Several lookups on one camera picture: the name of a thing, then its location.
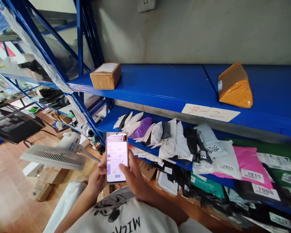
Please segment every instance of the phone screen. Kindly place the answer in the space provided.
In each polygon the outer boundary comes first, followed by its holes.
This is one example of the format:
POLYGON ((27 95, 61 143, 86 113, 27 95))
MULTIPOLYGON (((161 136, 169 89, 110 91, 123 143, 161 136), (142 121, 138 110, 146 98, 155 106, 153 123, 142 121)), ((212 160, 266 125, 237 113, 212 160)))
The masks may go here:
POLYGON ((126 178, 123 172, 119 168, 119 164, 122 163, 128 166, 128 145, 127 135, 124 133, 113 134, 107 137, 107 162, 106 167, 107 182, 108 183, 120 183, 125 182, 126 178))

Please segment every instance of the white fan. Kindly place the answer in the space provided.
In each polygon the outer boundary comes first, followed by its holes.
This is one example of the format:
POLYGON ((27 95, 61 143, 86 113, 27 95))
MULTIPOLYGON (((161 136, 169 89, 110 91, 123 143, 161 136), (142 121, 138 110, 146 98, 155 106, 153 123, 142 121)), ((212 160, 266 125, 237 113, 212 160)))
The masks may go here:
POLYGON ((77 152, 81 152, 90 159, 100 163, 98 158, 87 152, 80 145, 80 134, 68 132, 64 133, 63 136, 57 147, 32 145, 20 158, 58 168, 83 170, 86 157, 77 154, 77 152))

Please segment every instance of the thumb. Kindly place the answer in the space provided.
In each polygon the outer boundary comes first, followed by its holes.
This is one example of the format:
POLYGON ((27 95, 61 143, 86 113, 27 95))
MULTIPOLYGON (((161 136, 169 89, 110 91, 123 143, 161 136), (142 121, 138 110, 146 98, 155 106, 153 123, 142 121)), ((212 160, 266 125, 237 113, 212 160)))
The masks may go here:
POLYGON ((120 163, 119 164, 120 170, 124 173, 124 176, 127 179, 132 179, 134 177, 134 175, 131 173, 131 171, 129 170, 129 168, 127 166, 125 166, 124 164, 120 163))

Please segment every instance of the white wall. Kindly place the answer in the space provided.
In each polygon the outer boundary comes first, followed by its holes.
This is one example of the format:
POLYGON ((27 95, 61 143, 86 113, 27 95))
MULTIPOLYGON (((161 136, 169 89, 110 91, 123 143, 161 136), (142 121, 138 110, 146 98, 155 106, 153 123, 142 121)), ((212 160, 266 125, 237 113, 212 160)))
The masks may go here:
POLYGON ((106 61, 291 64, 291 0, 92 3, 106 61))

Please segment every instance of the wall socket plate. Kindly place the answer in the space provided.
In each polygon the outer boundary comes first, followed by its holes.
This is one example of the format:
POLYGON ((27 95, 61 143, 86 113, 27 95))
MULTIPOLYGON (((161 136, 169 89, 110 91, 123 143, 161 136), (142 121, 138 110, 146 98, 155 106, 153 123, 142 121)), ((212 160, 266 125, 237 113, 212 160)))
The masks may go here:
POLYGON ((137 2, 138 2, 138 12, 154 10, 156 7, 156 0, 137 0, 137 2))

